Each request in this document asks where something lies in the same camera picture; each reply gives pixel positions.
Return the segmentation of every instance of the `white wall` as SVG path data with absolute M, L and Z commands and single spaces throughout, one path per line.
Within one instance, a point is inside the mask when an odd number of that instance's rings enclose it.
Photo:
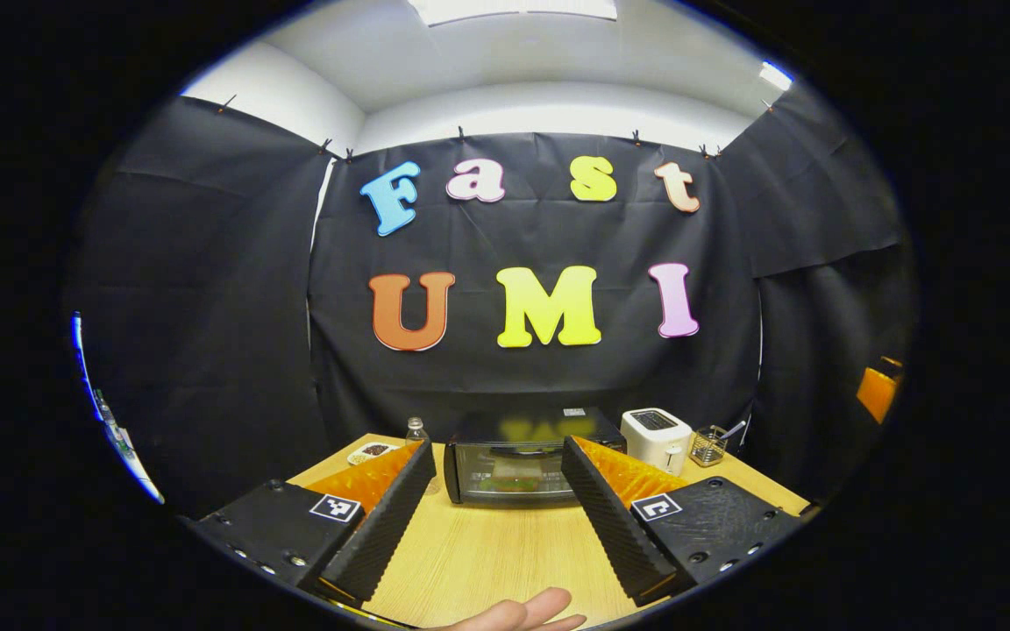
M 240 48 L 182 92 L 184 96 L 225 103 L 269 123 L 296 132 L 343 155 L 354 148 L 365 112 L 314 71 L 272 44 L 257 41 Z
M 513 83 L 426 96 L 373 113 L 354 152 L 409 142 L 514 131 L 597 133 L 710 152 L 753 119 L 685 96 L 602 83 Z

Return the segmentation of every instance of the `small dish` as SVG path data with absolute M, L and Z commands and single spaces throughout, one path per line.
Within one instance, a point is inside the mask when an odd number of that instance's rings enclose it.
M 385 455 L 393 448 L 397 448 L 395 444 L 388 444 L 386 442 L 366 442 L 354 450 L 352 454 L 347 456 L 349 464 L 360 464 L 362 462 L 372 460 L 378 455 Z

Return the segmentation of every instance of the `blue letter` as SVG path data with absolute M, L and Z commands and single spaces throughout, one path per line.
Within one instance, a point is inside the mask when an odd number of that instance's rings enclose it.
M 376 208 L 376 215 L 381 218 L 381 224 L 376 229 L 378 235 L 390 235 L 390 233 L 408 226 L 412 219 L 415 219 L 415 211 L 404 208 L 403 204 L 400 204 L 400 200 L 408 200 L 408 203 L 415 201 L 415 184 L 412 184 L 408 177 L 418 175 L 420 175 L 420 165 L 414 162 L 405 162 L 400 167 L 392 169 L 389 173 L 385 173 L 384 176 L 380 176 L 372 183 L 362 187 L 362 195 L 369 196 L 373 208 Z

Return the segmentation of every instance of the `glass bottle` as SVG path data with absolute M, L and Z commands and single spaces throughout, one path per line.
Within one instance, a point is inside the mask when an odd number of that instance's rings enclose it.
M 426 438 L 428 438 L 428 432 L 423 428 L 423 419 L 418 418 L 418 416 L 412 416 L 412 418 L 408 419 L 408 438 L 404 440 L 404 443 L 422 442 Z M 431 482 L 428 483 L 428 488 L 423 492 L 424 495 L 435 495 L 438 492 L 437 477 L 432 477 Z

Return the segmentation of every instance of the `white toaster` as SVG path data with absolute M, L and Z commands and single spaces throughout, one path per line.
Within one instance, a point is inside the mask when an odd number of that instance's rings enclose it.
M 693 438 L 693 428 L 659 408 L 630 410 L 621 415 L 626 454 L 671 475 L 681 475 Z

